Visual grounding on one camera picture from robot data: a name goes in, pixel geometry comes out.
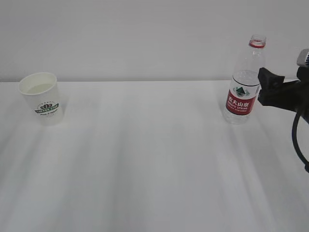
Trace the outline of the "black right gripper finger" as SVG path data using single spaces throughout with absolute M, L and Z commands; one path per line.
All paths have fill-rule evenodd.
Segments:
M 258 80 L 263 91 L 280 90 L 285 76 L 277 75 L 262 67 L 259 69 Z

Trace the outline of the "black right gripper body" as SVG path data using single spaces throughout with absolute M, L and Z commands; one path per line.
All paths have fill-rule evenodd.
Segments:
M 309 102 L 309 69 L 299 67 L 296 76 L 297 80 L 284 81 L 280 90 L 260 90 L 258 101 L 263 106 L 296 112 L 301 106 Z

